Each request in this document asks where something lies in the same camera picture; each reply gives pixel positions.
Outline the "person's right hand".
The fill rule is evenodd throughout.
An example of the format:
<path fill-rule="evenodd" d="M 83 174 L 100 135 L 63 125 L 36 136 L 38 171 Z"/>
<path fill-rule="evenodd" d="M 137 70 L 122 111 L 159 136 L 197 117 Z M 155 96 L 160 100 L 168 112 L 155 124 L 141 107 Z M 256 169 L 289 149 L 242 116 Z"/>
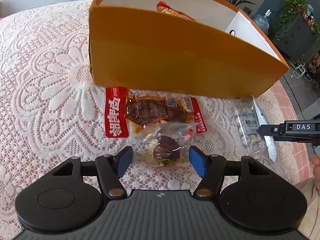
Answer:
<path fill-rule="evenodd" d="M 313 154 L 310 157 L 310 161 L 313 165 L 313 176 L 316 180 L 320 179 L 320 158 L 317 154 Z"/>

